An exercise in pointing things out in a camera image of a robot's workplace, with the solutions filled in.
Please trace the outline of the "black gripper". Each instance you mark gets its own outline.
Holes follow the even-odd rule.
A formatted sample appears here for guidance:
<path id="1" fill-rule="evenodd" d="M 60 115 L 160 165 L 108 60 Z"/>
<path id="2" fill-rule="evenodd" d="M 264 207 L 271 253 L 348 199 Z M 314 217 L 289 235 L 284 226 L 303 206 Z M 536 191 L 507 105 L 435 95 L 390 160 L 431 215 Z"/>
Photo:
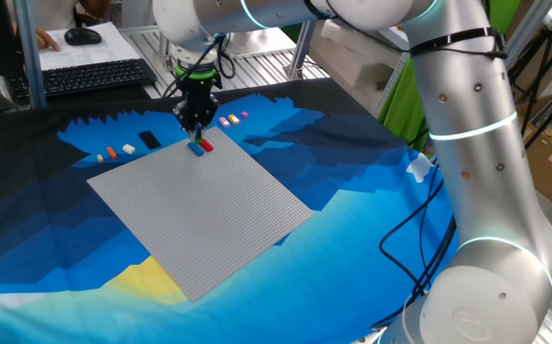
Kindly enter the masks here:
<path id="1" fill-rule="evenodd" d="M 192 133 L 195 131 L 197 140 L 203 139 L 203 131 L 208 127 L 220 106 L 220 103 L 213 97 L 212 88 L 218 85 L 215 77 L 209 78 L 181 78 L 177 86 L 182 93 L 182 101 L 177 103 L 172 112 L 180 124 L 180 128 Z"/>

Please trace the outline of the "person's hand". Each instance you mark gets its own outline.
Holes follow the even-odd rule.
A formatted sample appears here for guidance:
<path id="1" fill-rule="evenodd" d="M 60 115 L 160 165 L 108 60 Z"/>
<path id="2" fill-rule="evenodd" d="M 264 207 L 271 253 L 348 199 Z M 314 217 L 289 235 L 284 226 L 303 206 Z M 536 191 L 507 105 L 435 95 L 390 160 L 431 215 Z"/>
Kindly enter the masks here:
<path id="1" fill-rule="evenodd" d="M 55 40 L 41 27 L 35 27 L 37 45 L 40 50 L 42 49 L 52 49 L 56 52 L 60 52 L 61 49 Z"/>

